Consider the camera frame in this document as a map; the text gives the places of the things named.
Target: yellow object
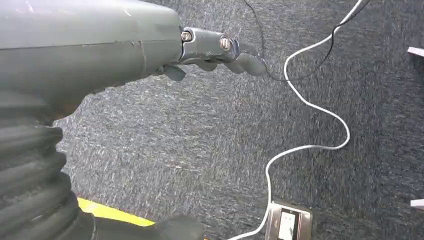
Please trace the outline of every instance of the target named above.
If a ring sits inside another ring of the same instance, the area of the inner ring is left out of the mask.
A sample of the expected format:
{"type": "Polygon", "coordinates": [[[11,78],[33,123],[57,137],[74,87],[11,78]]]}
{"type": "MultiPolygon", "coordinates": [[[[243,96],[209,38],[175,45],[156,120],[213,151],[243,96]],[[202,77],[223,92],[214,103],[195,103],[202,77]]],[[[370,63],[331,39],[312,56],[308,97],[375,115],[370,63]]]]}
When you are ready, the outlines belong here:
{"type": "Polygon", "coordinates": [[[99,203],[95,203],[93,201],[85,200],[82,198],[78,198],[79,207],[82,211],[86,213],[91,213],[96,217],[105,218],[105,219],[114,219],[119,220],[131,224],[135,224],[138,226],[146,227],[153,225],[153,221],[149,221],[147,219],[131,215],[129,213],[120,211],[115,208],[111,208],[99,203]]]}

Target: metal bracket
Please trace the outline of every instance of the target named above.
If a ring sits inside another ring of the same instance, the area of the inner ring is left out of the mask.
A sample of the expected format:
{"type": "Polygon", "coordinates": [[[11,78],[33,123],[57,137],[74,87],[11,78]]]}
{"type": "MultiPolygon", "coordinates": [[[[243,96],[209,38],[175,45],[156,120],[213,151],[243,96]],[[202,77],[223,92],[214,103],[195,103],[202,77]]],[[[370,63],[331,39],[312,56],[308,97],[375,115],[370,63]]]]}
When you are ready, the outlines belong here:
{"type": "Polygon", "coordinates": [[[185,27],[181,33],[182,55],[179,64],[196,61],[231,63],[240,54],[239,43],[224,33],[185,27]]]}

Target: bolt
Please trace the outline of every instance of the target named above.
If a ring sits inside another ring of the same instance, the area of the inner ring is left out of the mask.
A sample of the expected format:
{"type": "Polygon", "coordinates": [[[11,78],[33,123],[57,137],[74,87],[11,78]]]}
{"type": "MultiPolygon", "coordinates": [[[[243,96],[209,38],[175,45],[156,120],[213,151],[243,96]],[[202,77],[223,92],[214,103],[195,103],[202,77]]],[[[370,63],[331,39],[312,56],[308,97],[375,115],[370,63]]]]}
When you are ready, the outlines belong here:
{"type": "Polygon", "coordinates": [[[192,39],[193,39],[193,36],[192,36],[192,34],[191,34],[190,32],[188,32],[188,31],[183,31],[183,32],[181,33],[181,40],[182,40],[183,42],[190,42],[192,39]]]}
{"type": "Polygon", "coordinates": [[[231,40],[227,36],[222,36],[219,45],[224,51],[228,51],[231,48],[231,40]]]}

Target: robotic hand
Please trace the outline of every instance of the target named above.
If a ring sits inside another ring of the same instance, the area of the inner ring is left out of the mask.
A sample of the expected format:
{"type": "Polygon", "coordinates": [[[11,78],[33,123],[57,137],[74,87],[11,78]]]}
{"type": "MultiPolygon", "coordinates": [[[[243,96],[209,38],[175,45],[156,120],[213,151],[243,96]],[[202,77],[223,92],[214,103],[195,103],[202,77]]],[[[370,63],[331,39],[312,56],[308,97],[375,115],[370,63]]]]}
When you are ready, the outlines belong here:
{"type": "Polygon", "coordinates": [[[203,239],[201,226],[187,217],[139,227],[82,212],[61,172],[62,130],[52,127],[105,88],[150,75],[180,81],[180,65],[265,71],[248,46],[180,25],[175,11],[138,0],[0,4],[0,239],[203,239]]]}

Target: electrical outlet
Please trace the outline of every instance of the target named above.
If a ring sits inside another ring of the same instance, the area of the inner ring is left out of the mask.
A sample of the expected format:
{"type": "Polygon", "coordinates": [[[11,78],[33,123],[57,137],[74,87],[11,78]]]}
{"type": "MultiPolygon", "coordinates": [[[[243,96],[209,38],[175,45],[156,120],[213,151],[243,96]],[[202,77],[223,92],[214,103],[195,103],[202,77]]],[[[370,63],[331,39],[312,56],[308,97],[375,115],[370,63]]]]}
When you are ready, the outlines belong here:
{"type": "Polygon", "coordinates": [[[311,240],[312,212],[273,201],[269,208],[265,240],[311,240]]]}

